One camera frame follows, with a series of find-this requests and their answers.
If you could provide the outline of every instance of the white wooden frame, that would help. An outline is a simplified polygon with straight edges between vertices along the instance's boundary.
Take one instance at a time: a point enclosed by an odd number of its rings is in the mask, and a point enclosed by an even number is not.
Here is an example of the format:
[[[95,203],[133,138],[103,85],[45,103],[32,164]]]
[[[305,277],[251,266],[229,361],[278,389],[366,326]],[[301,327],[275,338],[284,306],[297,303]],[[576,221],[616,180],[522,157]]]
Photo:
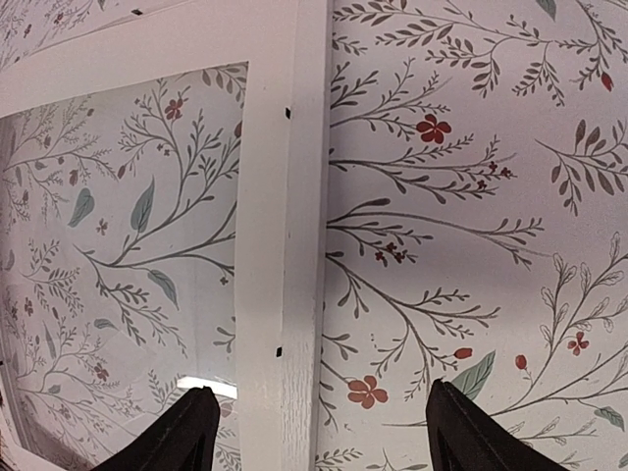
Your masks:
[[[235,242],[244,471],[314,469],[330,5],[185,3],[51,47],[0,75],[0,116],[6,116],[188,70],[249,62]]]

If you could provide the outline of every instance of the white frame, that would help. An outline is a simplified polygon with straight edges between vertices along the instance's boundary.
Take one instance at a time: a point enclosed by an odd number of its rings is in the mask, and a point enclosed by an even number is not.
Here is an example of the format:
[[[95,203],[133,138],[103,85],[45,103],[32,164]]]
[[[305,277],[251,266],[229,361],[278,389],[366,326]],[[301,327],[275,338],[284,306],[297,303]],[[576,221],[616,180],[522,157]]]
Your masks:
[[[0,75],[0,116],[6,116],[249,62],[235,242],[244,471],[314,469],[330,22],[331,0],[201,0],[59,44]]]

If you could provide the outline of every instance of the black object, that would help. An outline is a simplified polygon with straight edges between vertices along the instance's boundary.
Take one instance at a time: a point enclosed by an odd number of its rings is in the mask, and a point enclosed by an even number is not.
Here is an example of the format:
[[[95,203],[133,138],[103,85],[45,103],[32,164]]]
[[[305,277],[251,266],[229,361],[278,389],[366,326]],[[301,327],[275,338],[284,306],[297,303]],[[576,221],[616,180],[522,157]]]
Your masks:
[[[189,390],[129,446],[92,471],[211,471],[219,420],[212,390]]]
[[[426,412],[434,471],[565,471],[508,434],[451,383],[434,381]]]

